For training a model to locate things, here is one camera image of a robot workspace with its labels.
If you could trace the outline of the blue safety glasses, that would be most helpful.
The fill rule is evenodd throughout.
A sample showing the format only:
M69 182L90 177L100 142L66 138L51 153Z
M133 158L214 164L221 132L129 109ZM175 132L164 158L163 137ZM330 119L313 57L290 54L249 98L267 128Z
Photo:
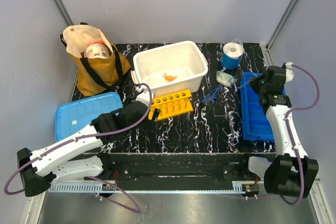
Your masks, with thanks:
M201 102L203 104L207 104L207 105L210 105L210 104L214 104L218 99L219 99L219 96L220 96L220 92L221 92L221 89L222 89L223 85L220 84L216 89L212 90L210 93L208 93L202 100Z

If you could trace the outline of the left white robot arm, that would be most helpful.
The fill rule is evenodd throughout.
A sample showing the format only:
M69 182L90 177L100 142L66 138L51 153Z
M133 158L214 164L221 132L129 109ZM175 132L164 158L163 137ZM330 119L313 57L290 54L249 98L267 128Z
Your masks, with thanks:
M20 178L25 196L32 197L47 191L51 185L84 177L114 178L111 159L98 154L88 159L76 156L112 142L142 122L149 121L150 102L133 101L124 108L103 113L77 133L51 146L17 152Z

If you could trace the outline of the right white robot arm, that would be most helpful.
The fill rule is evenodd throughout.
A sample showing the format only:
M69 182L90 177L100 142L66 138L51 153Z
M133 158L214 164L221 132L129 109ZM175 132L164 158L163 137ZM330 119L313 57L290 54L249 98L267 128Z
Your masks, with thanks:
M292 113L315 107L320 99L320 88L316 86L317 96L312 105L294 108L290 98L283 93L285 84L294 78L294 68L308 74L314 83L317 82L308 70L292 62L286 62L282 67L270 66L265 73L251 79L250 86L259 95L259 103L270 123L277 156L270 162L262 156L248 155L238 171L245 180L257 175L263 180L268 194L279 195L283 200L295 197L291 204L297 205L308 196L319 165L317 160L309 158L302 147Z

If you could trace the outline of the yellow knotted rubber band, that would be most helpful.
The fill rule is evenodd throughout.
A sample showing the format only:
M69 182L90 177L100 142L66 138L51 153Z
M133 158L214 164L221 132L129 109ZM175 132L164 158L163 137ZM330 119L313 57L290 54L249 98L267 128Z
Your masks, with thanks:
M164 73L163 78L165 79L165 81L171 82L175 80L177 76L167 75L166 73Z

